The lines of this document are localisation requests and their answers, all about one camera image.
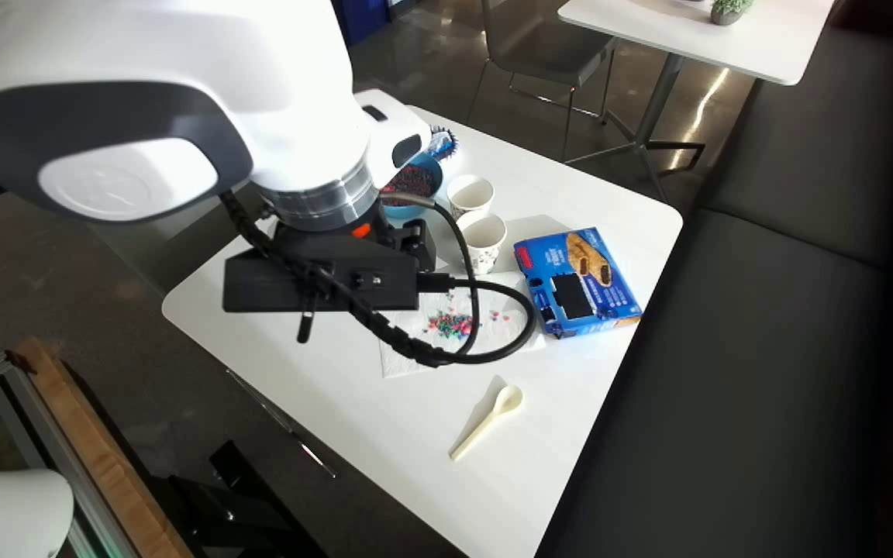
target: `white spoon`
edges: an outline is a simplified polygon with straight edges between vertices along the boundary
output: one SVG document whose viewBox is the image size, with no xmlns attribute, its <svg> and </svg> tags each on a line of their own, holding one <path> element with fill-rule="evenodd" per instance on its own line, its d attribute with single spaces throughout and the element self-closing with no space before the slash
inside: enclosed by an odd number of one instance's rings
<svg viewBox="0 0 893 558">
<path fill-rule="evenodd" d="M 522 405 L 522 387 L 506 384 L 495 395 L 495 403 L 491 405 L 491 411 L 475 425 L 475 430 L 468 430 L 448 451 L 452 462 L 458 462 L 461 457 L 468 457 L 468 448 L 503 419 L 513 415 Z"/>
</svg>

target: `black couch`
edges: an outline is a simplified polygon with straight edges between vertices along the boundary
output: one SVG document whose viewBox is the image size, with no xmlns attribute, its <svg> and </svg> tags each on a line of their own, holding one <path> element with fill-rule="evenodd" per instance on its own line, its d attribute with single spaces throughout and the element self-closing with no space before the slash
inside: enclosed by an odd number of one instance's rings
<svg viewBox="0 0 893 558">
<path fill-rule="evenodd" d="M 546 554 L 893 554 L 893 40 L 756 83 Z"/>
</svg>

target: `battery package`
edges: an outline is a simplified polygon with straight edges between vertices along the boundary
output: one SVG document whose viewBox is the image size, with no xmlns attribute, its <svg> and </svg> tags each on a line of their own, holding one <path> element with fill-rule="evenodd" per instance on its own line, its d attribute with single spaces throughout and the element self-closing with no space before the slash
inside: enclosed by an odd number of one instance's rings
<svg viewBox="0 0 893 558">
<path fill-rule="evenodd" d="M 596 225 L 514 241 L 541 330 L 555 339 L 642 316 Z"/>
</svg>

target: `dark floor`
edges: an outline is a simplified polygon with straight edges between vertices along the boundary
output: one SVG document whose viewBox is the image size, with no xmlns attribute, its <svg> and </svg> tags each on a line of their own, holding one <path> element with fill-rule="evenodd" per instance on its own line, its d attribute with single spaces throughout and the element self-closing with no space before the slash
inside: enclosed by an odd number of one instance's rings
<svg viewBox="0 0 893 558">
<path fill-rule="evenodd" d="M 418 0 L 349 48 L 356 86 L 380 86 L 541 156 L 561 148 L 561 113 L 513 97 L 486 66 L 477 0 Z M 611 107 L 634 124 L 661 53 L 620 47 Z M 749 79 L 684 66 L 658 135 L 708 144 L 697 175 L 672 175 L 661 196 L 683 205 L 722 148 Z M 598 106 L 600 83 L 582 91 Z M 614 127 L 572 121 L 572 153 L 620 144 Z M 585 169 L 650 192 L 634 161 Z M 0 349 L 36 335 L 87 379 L 151 474 L 214 479 L 203 457 L 237 440 L 331 554 L 442 554 L 408 512 L 356 474 L 330 479 L 220 362 L 160 320 L 157 295 L 87 225 L 0 198 Z"/>
</svg>

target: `white table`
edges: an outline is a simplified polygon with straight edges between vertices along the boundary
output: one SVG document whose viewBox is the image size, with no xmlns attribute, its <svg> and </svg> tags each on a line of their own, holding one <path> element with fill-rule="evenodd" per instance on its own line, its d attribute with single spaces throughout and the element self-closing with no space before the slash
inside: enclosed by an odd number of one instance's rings
<svg viewBox="0 0 893 558">
<path fill-rule="evenodd" d="M 684 144 L 650 144 L 683 60 L 794 86 L 812 60 L 830 2 L 835 0 L 754 0 L 749 13 L 729 29 L 708 21 L 711 0 L 567 0 L 557 14 L 569 24 L 668 53 L 634 138 L 627 145 L 645 153 L 648 145 L 697 148 Z"/>
<path fill-rule="evenodd" d="M 672 208 L 418 114 L 458 135 L 452 169 L 492 179 L 495 212 L 524 222 L 522 236 L 598 225 L 634 296 L 648 305 L 683 230 Z M 292 313 L 224 313 L 224 260 L 242 249 L 237 238 L 178 286 L 163 316 L 461 551 L 532 554 L 634 322 L 546 340 L 495 365 L 383 379 L 378 340 L 349 316 L 318 313 L 314 340 L 295 345 Z M 503 269 L 514 269 L 513 241 L 503 253 Z M 524 409 L 461 462 L 448 462 L 448 445 L 499 382 L 522 384 Z"/>
</svg>

